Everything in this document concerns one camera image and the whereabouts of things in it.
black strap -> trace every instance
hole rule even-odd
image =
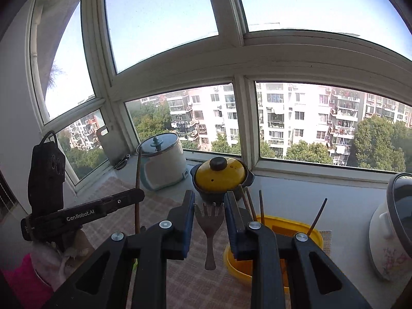
[[[50,135],[53,135],[54,142],[57,145],[57,136],[56,136],[56,133],[53,130],[50,130],[48,133],[45,134],[45,136],[43,137],[43,139],[42,139],[42,141],[40,142],[39,145],[42,145],[45,142],[45,140],[47,139],[47,137],[49,137]]]

wooden chopstick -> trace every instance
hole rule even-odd
[[[257,222],[258,219],[256,218],[256,212],[255,212],[255,208],[253,207],[253,202],[252,202],[251,194],[249,193],[249,188],[246,187],[245,190],[246,190],[246,195],[248,196],[249,205],[251,207],[252,218],[255,222]]]
[[[238,187],[238,189],[240,190],[240,192],[242,194],[242,200],[243,200],[243,204],[245,205],[245,209],[249,212],[250,216],[253,218],[251,208],[249,206],[248,201],[246,200],[245,192],[243,191],[242,185],[239,184],[237,187]]]
[[[262,196],[261,190],[259,190],[259,202],[260,202],[260,222],[264,225],[263,196]]]
[[[136,189],[140,189],[140,166],[142,162],[142,148],[139,148],[139,155],[137,157],[137,169],[136,169]],[[134,205],[134,233],[140,233],[140,204]]]
[[[323,201],[322,206],[321,206],[321,209],[319,210],[318,214],[316,215],[315,220],[314,220],[313,223],[312,223],[312,226],[310,227],[308,233],[306,234],[308,237],[310,236],[310,234],[312,233],[313,229],[315,228],[315,225],[316,225],[316,223],[318,222],[319,217],[320,217],[321,214],[322,214],[323,208],[325,207],[325,204],[326,204],[326,201],[327,201],[327,200],[328,200],[328,199],[326,198],[326,199]]]

pot lid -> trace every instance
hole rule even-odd
[[[179,141],[179,137],[175,133],[161,133],[154,137],[146,139],[138,147],[142,149],[143,157],[153,157],[167,149],[171,148]]]
[[[196,171],[196,185],[206,192],[226,192],[243,183],[246,171],[243,164],[230,157],[215,157]]]

rice cooker lid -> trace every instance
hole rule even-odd
[[[399,173],[392,177],[387,190],[388,211],[396,236],[412,257],[412,175]]]
[[[175,133],[161,133],[146,139],[138,147],[142,149],[142,157],[153,157],[172,148],[179,141]]]

metal spatula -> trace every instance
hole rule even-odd
[[[223,220],[225,219],[225,213],[223,212],[224,209],[225,208],[222,203],[218,209],[218,214],[216,214],[216,203],[214,203],[212,205],[211,215],[209,216],[206,203],[204,203],[204,215],[202,215],[198,205],[194,204],[194,214],[196,215],[197,222],[199,223],[207,238],[205,269],[209,271],[216,269],[215,257],[213,255],[213,237],[215,236],[215,233],[219,230],[220,226],[223,223]]]

